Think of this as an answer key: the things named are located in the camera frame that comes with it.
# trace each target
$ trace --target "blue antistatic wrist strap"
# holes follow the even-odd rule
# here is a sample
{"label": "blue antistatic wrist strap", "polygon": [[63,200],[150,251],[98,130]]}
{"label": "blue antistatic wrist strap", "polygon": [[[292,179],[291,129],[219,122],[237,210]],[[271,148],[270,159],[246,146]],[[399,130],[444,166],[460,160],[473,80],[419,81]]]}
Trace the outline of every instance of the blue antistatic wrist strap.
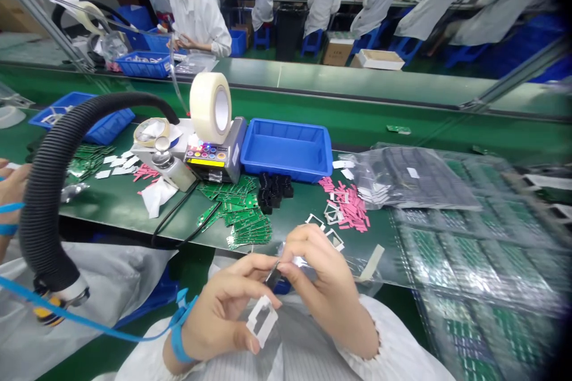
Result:
{"label": "blue antistatic wrist strap", "polygon": [[179,309],[175,312],[175,315],[173,315],[173,317],[171,318],[171,321],[169,322],[167,329],[165,329],[164,331],[159,333],[159,335],[141,338],[139,336],[130,335],[128,333],[123,333],[123,332],[120,332],[118,330],[111,329],[107,326],[104,326],[103,324],[96,323],[96,322],[91,321],[90,319],[85,318],[85,317],[77,316],[76,314],[70,313],[69,311],[67,311],[63,308],[56,307],[55,305],[50,304],[48,301],[43,299],[41,296],[35,294],[34,292],[29,291],[28,289],[26,289],[23,286],[20,286],[18,283],[14,283],[12,280],[8,280],[7,278],[2,277],[2,276],[0,276],[0,286],[6,290],[12,292],[12,293],[15,293],[16,295],[22,296],[24,299],[26,299],[27,301],[30,301],[32,304],[35,304],[38,307],[42,307],[42,308],[46,308],[47,310],[50,310],[56,316],[64,317],[64,318],[71,320],[71,321],[74,321],[76,323],[83,324],[84,326],[91,327],[92,329],[99,330],[100,332],[103,332],[106,335],[114,336],[115,338],[124,339],[124,340],[130,341],[130,342],[154,341],[157,338],[160,338],[161,336],[163,336],[169,329],[172,329],[174,326],[179,326],[179,330],[180,330],[181,325],[185,322],[186,318],[188,317],[189,313],[191,312],[192,306],[194,305],[194,303],[196,302],[196,300],[198,298],[198,296],[195,296],[195,298],[192,300],[192,302],[190,304],[187,304],[185,302],[185,297],[186,297],[186,293],[187,293],[188,289],[183,289],[183,290],[179,291],[179,293],[177,294],[177,302],[178,303],[179,303],[179,301],[185,302],[184,307],[181,307],[181,305],[179,304]]}
{"label": "blue antistatic wrist strap", "polygon": [[[24,204],[21,202],[16,204],[0,205],[0,214],[11,213],[12,211],[20,210],[21,208],[24,208]],[[18,225],[0,224],[0,235],[14,235],[17,230]]]}

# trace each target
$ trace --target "black flexible hose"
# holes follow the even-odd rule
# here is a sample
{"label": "black flexible hose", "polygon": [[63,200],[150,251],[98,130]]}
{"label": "black flexible hose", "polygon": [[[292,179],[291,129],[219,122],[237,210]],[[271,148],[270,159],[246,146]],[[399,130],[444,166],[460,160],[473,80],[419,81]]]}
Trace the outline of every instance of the black flexible hose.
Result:
{"label": "black flexible hose", "polygon": [[53,292],[71,286],[79,271],[64,252],[58,233],[58,212],[66,170],[89,129],[105,116],[139,105],[157,107],[167,120],[178,124],[173,108],[156,95],[120,92],[94,97],[66,113],[43,139],[24,195],[20,246],[28,266]]}

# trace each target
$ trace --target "blue plastic crate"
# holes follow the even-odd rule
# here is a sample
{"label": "blue plastic crate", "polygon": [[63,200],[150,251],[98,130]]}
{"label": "blue plastic crate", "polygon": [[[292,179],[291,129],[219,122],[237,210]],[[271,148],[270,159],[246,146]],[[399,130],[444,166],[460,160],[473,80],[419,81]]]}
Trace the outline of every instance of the blue plastic crate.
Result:
{"label": "blue plastic crate", "polygon": [[316,183],[332,174],[332,143],[322,126],[252,119],[240,161],[250,174],[287,174]]}
{"label": "blue plastic crate", "polygon": [[[88,94],[83,92],[70,92],[68,95],[60,98],[58,101],[53,103],[50,107],[68,107],[77,106],[81,103],[96,97],[94,94]],[[57,109],[56,113],[63,113],[62,109]],[[52,129],[52,126],[48,123],[42,122],[42,120],[52,114],[52,111],[47,108],[42,110],[40,113],[35,115],[32,119],[28,121],[31,125],[41,126],[47,130]],[[125,129],[127,125],[135,118],[135,114],[130,109],[124,109],[111,113],[110,115],[99,120],[91,130],[83,138],[83,141],[92,144],[99,145],[110,145],[115,138],[119,135],[121,131]]]}
{"label": "blue plastic crate", "polygon": [[242,57],[246,52],[246,31],[229,30],[232,37],[231,57]]}
{"label": "blue plastic crate", "polygon": [[[143,61],[129,60],[128,58],[147,58],[148,60],[159,60],[157,63],[144,63]],[[161,52],[141,52],[135,51],[115,60],[125,76],[132,77],[152,77],[162,79],[169,75],[171,65],[169,56]]]}

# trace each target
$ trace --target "black cable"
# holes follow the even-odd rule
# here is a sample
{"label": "black cable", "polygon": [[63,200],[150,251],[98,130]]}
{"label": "black cable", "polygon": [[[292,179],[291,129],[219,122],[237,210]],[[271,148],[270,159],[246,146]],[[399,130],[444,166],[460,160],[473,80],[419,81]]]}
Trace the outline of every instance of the black cable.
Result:
{"label": "black cable", "polygon": [[198,186],[198,180],[195,181],[191,187],[187,190],[185,196],[183,196],[183,198],[181,198],[181,200],[179,202],[177,202],[177,205],[175,205],[171,211],[169,211],[167,213],[167,215],[165,217],[163,217],[163,220],[161,221],[161,223],[159,223],[159,225],[157,225],[157,228],[155,229],[155,232],[153,232],[153,236],[151,237],[151,247],[153,248],[158,248],[155,245],[155,240],[157,239],[157,234],[159,234],[159,231],[161,231],[161,228],[163,227],[163,225],[165,224],[166,221],[168,221],[168,219],[173,215],[173,213],[187,200],[189,199],[189,196],[191,196],[192,192],[195,190],[195,188]]}

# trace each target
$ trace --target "white sleeve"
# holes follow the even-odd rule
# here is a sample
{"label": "white sleeve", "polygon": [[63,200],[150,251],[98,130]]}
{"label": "white sleeve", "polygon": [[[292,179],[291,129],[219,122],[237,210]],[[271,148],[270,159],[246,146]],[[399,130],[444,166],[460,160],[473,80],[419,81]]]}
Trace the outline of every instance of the white sleeve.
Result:
{"label": "white sleeve", "polygon": [[[164,318],[152,325],[145,337],[155,336],[167,329],[170,318]],[[169,335],[148,342],[140,342],[119,368],[114,381],[182,381],[187,375],[204,366],[199,364],[182,375],[173,375],[163,361],[163,346]]]}
{"label": "white sleeve", "polygon": [[372,360],[364,360],[337,344],[336,347],[363,381],[455,381],[445,367],[419,345],[389,308],[368,296],[360,296],[360,302],[368,310],[380,336],[378,355]]}

